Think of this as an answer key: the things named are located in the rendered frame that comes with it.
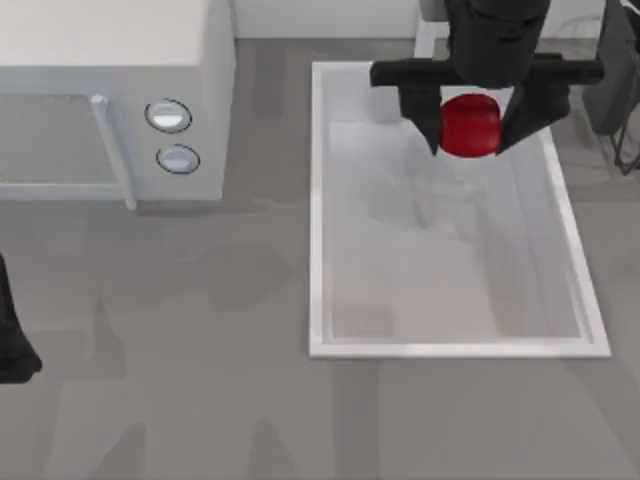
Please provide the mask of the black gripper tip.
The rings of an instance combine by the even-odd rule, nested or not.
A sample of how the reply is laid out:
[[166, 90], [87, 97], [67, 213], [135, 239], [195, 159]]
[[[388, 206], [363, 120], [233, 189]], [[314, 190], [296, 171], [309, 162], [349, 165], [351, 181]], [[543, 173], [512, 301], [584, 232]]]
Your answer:
[[0, 385], [27, 383], [42, 367], [18, 320], [6, 263], [0, 254]]

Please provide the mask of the red cup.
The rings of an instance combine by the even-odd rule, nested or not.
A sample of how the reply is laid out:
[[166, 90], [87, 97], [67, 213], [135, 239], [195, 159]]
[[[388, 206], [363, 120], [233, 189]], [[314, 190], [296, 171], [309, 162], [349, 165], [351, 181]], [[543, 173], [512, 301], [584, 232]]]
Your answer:
[[458, 95], [440, 108], [439, 146], [460, 158], [482, 158], [500, 147], [501, 111], [496, 100], [480, 93]]

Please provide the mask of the small round microwave knob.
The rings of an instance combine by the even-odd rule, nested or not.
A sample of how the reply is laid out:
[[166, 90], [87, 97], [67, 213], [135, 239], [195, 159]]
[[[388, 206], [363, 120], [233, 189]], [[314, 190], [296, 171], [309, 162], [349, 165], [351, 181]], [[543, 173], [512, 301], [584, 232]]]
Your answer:
[[165, 172], [172, 175], [189, 175], [201, 164], [200, 156], [191, 147], [174, 144], [156, 152], [156, 163]]

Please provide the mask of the pale microwave oven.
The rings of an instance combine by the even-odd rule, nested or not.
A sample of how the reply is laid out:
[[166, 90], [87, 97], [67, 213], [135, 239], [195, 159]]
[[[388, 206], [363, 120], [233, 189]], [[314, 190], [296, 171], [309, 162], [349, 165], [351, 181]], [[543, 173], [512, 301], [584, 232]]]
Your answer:
[[[220, 200], [235, 67], [229, 0], [0, 0], [0, 94], [107, 96], [138, 207]], [[187, 130], [147, 123], [146, 105], [162, 99], [187, 106]], [[157, 165], [174, 144], [198, 153], [194, 173]]]

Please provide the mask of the white sink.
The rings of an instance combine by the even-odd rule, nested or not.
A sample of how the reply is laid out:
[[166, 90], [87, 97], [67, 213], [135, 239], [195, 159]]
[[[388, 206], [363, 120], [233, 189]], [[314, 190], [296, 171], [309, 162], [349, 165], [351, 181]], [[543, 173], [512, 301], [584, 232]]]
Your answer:
[[311, 68], [309, 355], [609, 357], [550, 131], [432, 153], [369, 68]]

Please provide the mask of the microwave oven door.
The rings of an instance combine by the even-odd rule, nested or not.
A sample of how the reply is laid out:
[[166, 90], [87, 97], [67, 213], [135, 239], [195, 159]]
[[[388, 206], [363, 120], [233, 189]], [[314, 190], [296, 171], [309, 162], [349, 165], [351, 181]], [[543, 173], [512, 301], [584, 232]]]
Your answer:
[[[89, 96], [0, 94], [0, 202], [124, 203]], [[129, 155], [118, 138], [113, 103], [109, 102], [133, 180]]]

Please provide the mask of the large round microwave knob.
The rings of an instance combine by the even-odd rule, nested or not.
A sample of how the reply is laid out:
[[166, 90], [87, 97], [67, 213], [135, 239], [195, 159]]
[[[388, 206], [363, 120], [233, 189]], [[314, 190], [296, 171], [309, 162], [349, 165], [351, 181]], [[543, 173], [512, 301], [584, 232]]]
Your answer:
[[174, 99], [162, 99], [147, 104], [144, 116], [152, 128], [166, 134], [183, 132], [193, 121], [193, 115], [187, 106]]

